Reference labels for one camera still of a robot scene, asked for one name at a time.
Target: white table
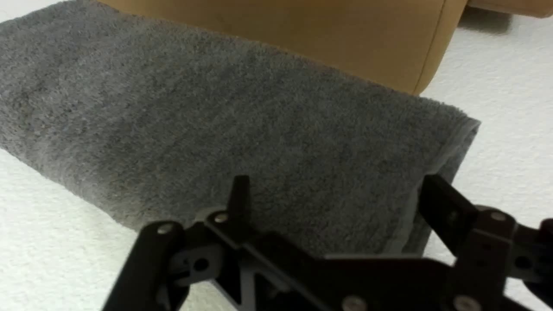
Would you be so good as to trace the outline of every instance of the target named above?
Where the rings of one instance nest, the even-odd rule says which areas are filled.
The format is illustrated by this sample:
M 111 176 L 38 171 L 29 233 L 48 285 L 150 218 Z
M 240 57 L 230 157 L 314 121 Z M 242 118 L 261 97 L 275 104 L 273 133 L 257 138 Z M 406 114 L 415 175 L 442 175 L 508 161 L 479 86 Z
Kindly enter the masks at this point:
M 2 0 L 0 23 L 57 0 Z M 470 14 L 423 93 L 482 121 L 454 185 L 537 226 L 553 216 L 553 19 Z M 0 309 L 100 309 L 135 233 L 0 152 Z M 432 237 L 427 256 L 451 263 Z M 209 287 L 192 309 L 230 309 Z M 520 283 L 508 296 L 546 309 Z

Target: bolt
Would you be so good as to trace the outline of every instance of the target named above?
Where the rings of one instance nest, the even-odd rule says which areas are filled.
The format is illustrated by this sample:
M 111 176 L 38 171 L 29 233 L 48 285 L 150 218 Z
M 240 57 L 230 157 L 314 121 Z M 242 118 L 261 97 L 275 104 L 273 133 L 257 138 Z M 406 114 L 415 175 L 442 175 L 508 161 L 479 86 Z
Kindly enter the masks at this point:
M 228 214 L 226 213 L 219 213 L 214 216 L 216 223 L 226 223 L 228 221 Z
M 503 214 L 503 213 L 491 213 L 491 220 L 494 220 L 494 221 L 506 221 L 506 214 Z
M 164 225 L 161 225 L 159 228 L 157 228 L 157 233 L 159 235 L 166 235 L 166 233 L 169 233 L 169 232 L 173 232 L 173 223 L 164 223 Z
M 342 311 L 366 311 L 366 302 L 358 296 L 347 296 L 342 301 Z
M 456 311 L 482 311 L 479 301 L 470 296 L 458 296 L 453 304 Z

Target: gray fabric block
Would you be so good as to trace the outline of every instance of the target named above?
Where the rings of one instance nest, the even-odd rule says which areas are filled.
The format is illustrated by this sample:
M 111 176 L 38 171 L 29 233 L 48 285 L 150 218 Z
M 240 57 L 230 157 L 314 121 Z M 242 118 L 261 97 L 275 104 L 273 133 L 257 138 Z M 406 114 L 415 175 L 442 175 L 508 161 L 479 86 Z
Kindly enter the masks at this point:
M 422 252 L 425 175 L 477 131 L 454 107 L 271 47 L 67 2 L 0 26 L 0 147 L 124 226 L 226 204 L 311 254 Z

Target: fabric texture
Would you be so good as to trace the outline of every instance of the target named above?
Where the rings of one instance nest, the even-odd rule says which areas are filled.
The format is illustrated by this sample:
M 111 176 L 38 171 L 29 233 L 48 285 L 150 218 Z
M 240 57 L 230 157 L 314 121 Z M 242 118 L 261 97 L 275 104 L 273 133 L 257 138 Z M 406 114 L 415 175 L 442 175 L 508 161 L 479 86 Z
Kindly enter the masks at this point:
M 314 256 L 422 254 L 425 175 L 479 123 L 240 38 L 66 2 L 0 26 L 0 147 L 130 228 L 252 178 L 251 221 Z

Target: white surface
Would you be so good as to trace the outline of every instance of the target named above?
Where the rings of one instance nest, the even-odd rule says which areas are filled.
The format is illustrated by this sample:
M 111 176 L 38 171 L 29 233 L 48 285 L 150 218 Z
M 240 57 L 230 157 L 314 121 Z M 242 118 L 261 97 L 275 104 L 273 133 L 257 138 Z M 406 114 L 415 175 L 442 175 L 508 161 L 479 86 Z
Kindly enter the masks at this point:
M 54 2 L 0 0 L 0 21 Z M 537 226 L 553 216 L 553 19 L 503 23 L 465 21 L 425 95 L 482 121 L 454 185 Z M 2 150 L 0 218 L 0 311 L 100 309 L 135 237 Z M 427 256 L 451 261 L 434 237 Z M 228 309 L 206 290 L 194 309 Z M 520 283 L 508 294 L 548 309 Z

